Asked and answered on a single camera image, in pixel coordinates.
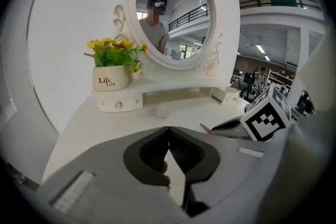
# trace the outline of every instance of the fluorescent light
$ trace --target fluorescent light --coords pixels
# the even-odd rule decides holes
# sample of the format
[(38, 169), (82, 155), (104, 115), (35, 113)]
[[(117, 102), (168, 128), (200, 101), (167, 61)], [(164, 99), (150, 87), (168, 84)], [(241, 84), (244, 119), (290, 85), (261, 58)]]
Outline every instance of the fluorescent light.
[(265, 51), (262, 49), (261, 45), (257, 45), (257, 48), (261, 51), (261, 53), (265, 53)]

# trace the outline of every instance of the flower pot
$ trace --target flower pot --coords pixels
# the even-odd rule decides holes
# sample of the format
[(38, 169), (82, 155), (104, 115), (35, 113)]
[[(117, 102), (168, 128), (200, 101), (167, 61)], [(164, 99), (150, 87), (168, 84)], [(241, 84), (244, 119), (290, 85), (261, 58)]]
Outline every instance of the flower pot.
[(92, 84), (95, 91), (116, 91), (128, 84), (127, 70), (124, 65), (115, 67), (94, 67)]

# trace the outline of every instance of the oval mirror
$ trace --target oval mirror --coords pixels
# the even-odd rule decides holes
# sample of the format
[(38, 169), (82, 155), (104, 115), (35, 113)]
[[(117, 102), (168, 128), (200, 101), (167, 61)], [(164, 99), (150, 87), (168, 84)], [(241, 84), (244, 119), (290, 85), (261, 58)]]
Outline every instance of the oval mirror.
[(166, 57), (187, 59), (206, 46), (207, 0), (136, 0), (136, 11), (148, 40)]

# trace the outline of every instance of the white tabletop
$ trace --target white tabletop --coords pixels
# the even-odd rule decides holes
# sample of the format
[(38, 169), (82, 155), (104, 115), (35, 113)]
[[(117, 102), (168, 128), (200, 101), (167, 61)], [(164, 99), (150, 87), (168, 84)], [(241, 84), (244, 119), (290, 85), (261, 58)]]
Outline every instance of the white tabletop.
[[(156, 108), (161, 104), (170, 112), (166, 119), (155, 116)], [(219, 101), (199, 92), (170, 93), (145, 97), (144, 108), (139, 110), (107, 113), (99, 110), (94, 97), (88, 97), (59, 138), (44, 172), (43, 182), (71, 160), (104, 141), (162, 126), (182, 126), (205, 132), (200, 123), (211, 129), (243, 115), (246, 104), (248, 102), (241, 98), (235, 104), (220, 105)], [(181, 181), (184, 180), (184, 175), (169, 151), (165, 160), (168, 162), (166, 175), (171, 179), (170, 193), (180, 203), (183, 198), (181, 188), (184, 186)]]

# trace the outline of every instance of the black and white pattern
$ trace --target black and white pattern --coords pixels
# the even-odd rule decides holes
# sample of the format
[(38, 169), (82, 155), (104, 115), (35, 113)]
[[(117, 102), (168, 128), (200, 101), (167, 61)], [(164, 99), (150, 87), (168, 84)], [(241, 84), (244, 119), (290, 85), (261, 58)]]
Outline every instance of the black and white pattern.
[(265, 99), (265, 97), (268, 95), (268, 92), (269, 92), (269, 87), (256, 100), (254, 100), (249, 110), (257, 106), (263, 99)]
[(273, 89), (273, 99), (277, 102), (283, 113), (285, 114), (286, 118), (290, 121), (290, 106), (287, 103), (286, 99), (282, 96), (282, 94), (274, 87)]
[(249, 118), (246, 124), (257, 141), (267, 141), (273, 136), (276, 130), (286, 127), (270, 103), (267, 103), (255, 115)]

